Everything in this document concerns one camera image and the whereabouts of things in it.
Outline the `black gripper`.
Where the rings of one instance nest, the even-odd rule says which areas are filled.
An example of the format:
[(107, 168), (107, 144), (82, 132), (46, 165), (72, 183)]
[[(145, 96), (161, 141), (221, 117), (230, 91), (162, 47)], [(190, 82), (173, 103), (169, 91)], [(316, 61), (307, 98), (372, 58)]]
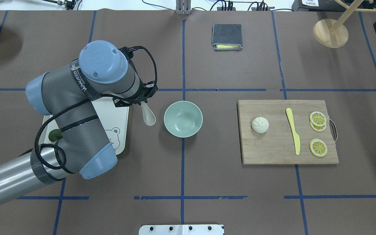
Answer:
[(140, 104), (145, 102), (148, 98), (152, 97), (157, 91), (158, 87), (156, 83), (138, 83), (134, 84), (131, 89), (123, 93), (113, 93), (117, 96), (113, 102), (115, 107), (129, 107), (133, 104)]

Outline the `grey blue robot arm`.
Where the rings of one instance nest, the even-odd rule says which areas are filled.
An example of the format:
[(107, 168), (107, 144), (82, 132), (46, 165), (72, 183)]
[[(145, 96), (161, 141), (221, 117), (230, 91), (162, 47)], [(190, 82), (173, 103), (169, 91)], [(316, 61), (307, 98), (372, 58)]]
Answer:
[(98, 177), (118, 161), (113, 143), (92, 104), (111, 98), (115, 107), (146, 103), (158, 89), (155, 79), (141, 81), (132, 62), (144, 46), (117, 48), (96, 40), (77, 59), (30, 81), (25, 89), (35, 111), (51, 116), (38, 130), (33, 147), (0, 165), (0, 205), (79, 173)]

